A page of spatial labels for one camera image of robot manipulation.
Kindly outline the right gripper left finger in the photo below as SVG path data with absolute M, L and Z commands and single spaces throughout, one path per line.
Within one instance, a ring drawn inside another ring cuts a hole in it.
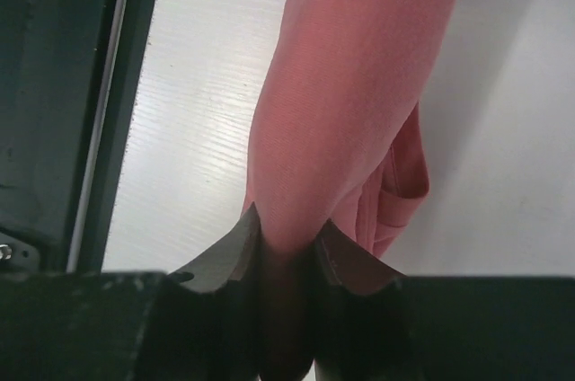
M 261 226 L 166 274 L 5 273 L 4 380 L 254 380 Z

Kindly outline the pink t shirt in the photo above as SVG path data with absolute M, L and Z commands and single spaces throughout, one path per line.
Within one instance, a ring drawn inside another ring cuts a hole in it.
M 419 103 L 456 0 L 287 0 L 253 115 L 264 380 L 299 380 L 305 252 L 333 222 L 380 257 L 429 192 Z

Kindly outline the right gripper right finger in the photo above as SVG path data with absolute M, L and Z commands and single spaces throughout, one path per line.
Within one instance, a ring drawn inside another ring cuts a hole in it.
M 320 380 L 571 380 L 571 277 L 406 276 L 327 223 L 314 240 Z

